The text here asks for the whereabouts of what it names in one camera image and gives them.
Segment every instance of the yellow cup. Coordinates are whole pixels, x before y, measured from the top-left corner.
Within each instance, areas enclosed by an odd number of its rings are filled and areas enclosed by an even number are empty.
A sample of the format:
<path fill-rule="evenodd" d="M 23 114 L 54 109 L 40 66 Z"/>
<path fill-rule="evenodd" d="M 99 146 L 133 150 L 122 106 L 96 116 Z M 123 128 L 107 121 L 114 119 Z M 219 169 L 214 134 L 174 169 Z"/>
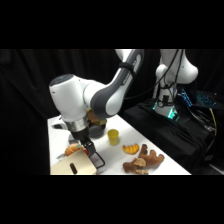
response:
<path fill-rule="evenodd" d="M 108 131 L 107 133 L 110 144 L 111 145 L 117 145 L 118 144 L 118 136 L 119 136 L 119 132 L 115 129 L 112 129 L 110 131 Z"/>

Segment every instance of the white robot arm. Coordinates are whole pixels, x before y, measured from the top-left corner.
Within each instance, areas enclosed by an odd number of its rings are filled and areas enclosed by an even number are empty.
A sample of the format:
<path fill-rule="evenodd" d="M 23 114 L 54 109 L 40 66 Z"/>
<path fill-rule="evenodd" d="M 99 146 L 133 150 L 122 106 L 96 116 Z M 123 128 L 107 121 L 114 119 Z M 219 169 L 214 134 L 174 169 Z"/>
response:
<path fill-rule="evenodd" d="M 94 150 L 88 148 L 91 141 L 88 138 L 87 109 L 91 108 L 97 117 L 103 119 L 116 115 L 144 60 L 143 49 L 116 49 L 116 52 L 122 63 L 108 85 L 75 75 L 63 75 L 50 83 L 52 99 L 61 113 L 54 127 L 69 130 L 74 139 L 87 145 L 90 155 Z"/>
<path fill-rule="evenodd" d="M 177 93 L 176 84 L 174 83 L 192 83 L 198 76 L 198 69 L 188 61 L 185 49 L 183 49 L 183 52 L 181 49 L 161 49 L 160 51 L 162 55 L 162 64 L 156 71 L 157 80 L 160 80 L 164 76 L 172 62 L 173 64 L 167 72 L 165 78 L 160 81 L 161 89 L 158 102 L 155 106 L 155 112 L 165 117 L 173 118 L 175 115 L 173 100 L 175 99 Z"/>

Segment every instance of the black curtain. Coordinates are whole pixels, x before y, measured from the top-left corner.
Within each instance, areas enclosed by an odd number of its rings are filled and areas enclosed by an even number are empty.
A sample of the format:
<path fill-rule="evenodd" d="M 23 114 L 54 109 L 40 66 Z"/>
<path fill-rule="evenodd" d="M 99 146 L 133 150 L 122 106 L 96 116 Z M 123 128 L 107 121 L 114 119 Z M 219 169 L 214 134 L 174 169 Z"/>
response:
<path fill-rule="evenodd" d="M 224 95 L 224 49 L 188 49 L 199 68 L 198 88 Z M 158 49 L 145 49 L 145 60 L 128 97 L 153 86 Z M 0 106 L 2 174 L 49 174 L 47 119 L 57 116 L 49 83 L 63 74 L 108 84 L 120 63 L 113 49 L 1 49 Z M 125 101 L 120 111 L 152 96 Z"/>

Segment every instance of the table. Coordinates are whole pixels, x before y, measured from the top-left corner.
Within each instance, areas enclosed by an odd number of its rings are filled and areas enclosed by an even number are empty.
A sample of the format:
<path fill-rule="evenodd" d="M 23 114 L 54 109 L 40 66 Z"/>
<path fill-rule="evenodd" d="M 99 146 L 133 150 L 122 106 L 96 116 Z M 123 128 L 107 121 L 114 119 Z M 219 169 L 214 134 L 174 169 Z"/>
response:
<path fill-rule="evenodd" d="M 68 138 L 70 135 L 69 131 L 55 130 L 51 128 L 51 124 L 55 119 L 56 118 L 52 118 L 48 120 L 51 166 L 58 162 L 57 157 L 63 154 L 65 149 L 69 146 Z M 117 129 L 120 133 L 119 144 L 117 146 L 111 146 L 109 144 L 107 132 L 110 129 Z M 136 143 L 139 144 L 140 147 L 142 144 L 147 144 L 148 150 L 153 149 L 157 154 L 163 154 L 165 156 L 165 160 L 160 166 L 151 167 L 149 169 L 149 175 L 190 175 L 189 172 L 147 140 L 118 115 L 108 119 L 103 137 L 100 139 L 92 139 L 92 141 L 95 144 L 97 152 L 106 162 L 106 170 L 101 173 L 101 175 L 127 175 L 123 170 L 123 163 L 131 162 L 138 156 L 138 154 L 134 156 L 125 154 L 122 150 L 122 146 L 130 146 Z"/>

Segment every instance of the wooden cutting board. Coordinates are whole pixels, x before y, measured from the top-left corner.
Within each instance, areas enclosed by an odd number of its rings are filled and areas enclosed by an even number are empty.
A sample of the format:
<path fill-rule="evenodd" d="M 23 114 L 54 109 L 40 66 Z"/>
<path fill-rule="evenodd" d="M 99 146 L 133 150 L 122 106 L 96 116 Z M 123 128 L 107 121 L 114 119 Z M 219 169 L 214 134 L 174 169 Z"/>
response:
<path fill-rule="evenodd" d="M 83 150 L 51 167 L 51 175 L 96 175 L 97 169 Z"/>

